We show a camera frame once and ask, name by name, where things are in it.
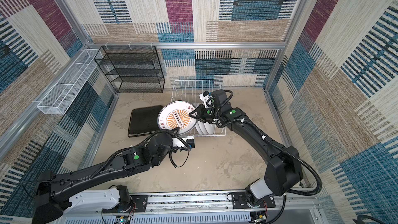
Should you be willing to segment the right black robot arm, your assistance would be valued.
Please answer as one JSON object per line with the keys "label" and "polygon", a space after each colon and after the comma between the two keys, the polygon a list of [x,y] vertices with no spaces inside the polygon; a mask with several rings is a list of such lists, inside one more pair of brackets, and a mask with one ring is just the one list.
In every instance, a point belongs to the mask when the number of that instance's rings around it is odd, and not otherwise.
{"label": "right black robot arm", "polygon": [[[243,138],[266,163],[265,175],[251,183],[245,189],[249,207],[255,208],[265,197],[281,197],[285,193],[300,196],[315,196],[322,190],[322,181],[318,173],[307,162],[300,158],[293,146],[285,147],[272,139],[257,127],[248,115],[238,107],[232,107],[231,90],[205,91],[200,94],[202,103],[189,115],[202,123],[214,124],[216,127],[228,128]],[[293,186],[303,177],[306,168],[315,178],[316,186],[310,191],[294,190]]]}

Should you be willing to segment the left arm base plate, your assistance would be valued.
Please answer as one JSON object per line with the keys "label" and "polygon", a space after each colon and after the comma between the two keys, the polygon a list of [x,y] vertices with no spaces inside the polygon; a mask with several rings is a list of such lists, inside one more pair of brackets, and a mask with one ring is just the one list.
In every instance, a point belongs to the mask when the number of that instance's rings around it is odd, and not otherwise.
{"label": "left arm base plate", "polygon": [[143,213],[146,211],[148,201],[148,195],[130,195],[130,200],[119,203],[117,206],[111,209],[103,209],[104,214],[115,214],[115,213],[126,213],[132,214]]}

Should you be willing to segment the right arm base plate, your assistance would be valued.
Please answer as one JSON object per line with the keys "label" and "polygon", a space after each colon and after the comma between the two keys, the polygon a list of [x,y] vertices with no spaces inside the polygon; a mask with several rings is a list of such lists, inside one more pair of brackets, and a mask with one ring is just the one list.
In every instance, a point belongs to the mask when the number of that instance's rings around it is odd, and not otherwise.
{"label": "right arm base plate", "polygon": [[256,199],[247,192],[233,191],[227,194],[227,200],[232,203],[233,209],[246,208],[275,208],[276,203],[271,197],[266,196]]}

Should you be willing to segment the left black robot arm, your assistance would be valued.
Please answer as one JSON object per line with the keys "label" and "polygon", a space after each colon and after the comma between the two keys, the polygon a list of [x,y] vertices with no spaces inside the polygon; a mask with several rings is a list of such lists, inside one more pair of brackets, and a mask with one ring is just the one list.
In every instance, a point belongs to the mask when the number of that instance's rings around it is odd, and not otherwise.
{"label": "left black robot arm", "polygon": [[105,182],[130,177],[159,166],[172,152],[192,147],[177,130],[161,129],[141,143],[115,151],[104,162],[78,171],[55,174],[42,172],[37,180],[32,223],[47,224],[60,218],[72,207],[70,197]]}

